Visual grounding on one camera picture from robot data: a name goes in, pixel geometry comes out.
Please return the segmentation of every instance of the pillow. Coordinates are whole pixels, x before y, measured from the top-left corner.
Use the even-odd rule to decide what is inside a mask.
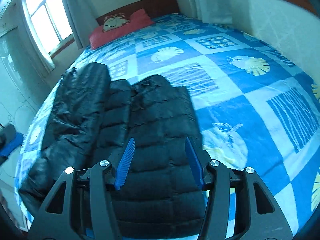
[[[124,24],[127,24],[130,20],[125,19],[124,14],[115,14],[106,16],[104,19],[103,31],[107,32],[112,29],[121,27]]]
[[[145,10],[140,9],[130,16],[129,23],[121,27],[106,32],[103,31],[104,26],[95,28],[95,30],[90,35],[91,49],[97,49],[108,42],[114,41],[115,39],[150,26],[154,23],[155,22],[153,22],[151,18],[146,14]]]

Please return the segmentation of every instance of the blue patterned bedspread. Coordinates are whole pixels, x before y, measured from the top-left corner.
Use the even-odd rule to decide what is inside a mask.
[[[91,51],[74,67],[108,65],[113,80],[134,84],[153,74],[187,86],[203,147],[228,167],[251,166],[282,208],[293,234],[320,202],[320,87],[278,51],[233,28],[172,14]],[[17,189],[39,156],[52,90],[30,126],[16,171]],[[232,236],[235,194],[227,236]]]

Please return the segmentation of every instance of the window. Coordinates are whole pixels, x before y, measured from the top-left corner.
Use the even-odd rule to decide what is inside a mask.
[[[62,0],[27,0],[27,7],[46,52],[72,34]]]

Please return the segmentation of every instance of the headboard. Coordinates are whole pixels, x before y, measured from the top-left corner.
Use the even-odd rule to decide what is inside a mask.
[[[141,0],[113,10],[112,12],[108,12],[96,20],[99,25],[103,25],[104,18],[106,16],[124,13],[126,16],[130,17],[131,14],[142,8],[146,11],[151,19],[170,13],[180,12],[177,0]]]

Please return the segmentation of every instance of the gray curtain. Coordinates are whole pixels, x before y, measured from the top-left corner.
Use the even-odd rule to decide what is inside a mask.
[[[229,0],[189,0],[192,17],[204,23],[232,24]]]
[[[26,0],[18,0],[16,5],[17,26],[20,37],[33,62],[34,68],[41,77],[45,78],[54,69],[55,65],[36,34]]]
[[[62,0],[70,27],[79,49],[89,45],[89,36],[98,23],[88,0]]]

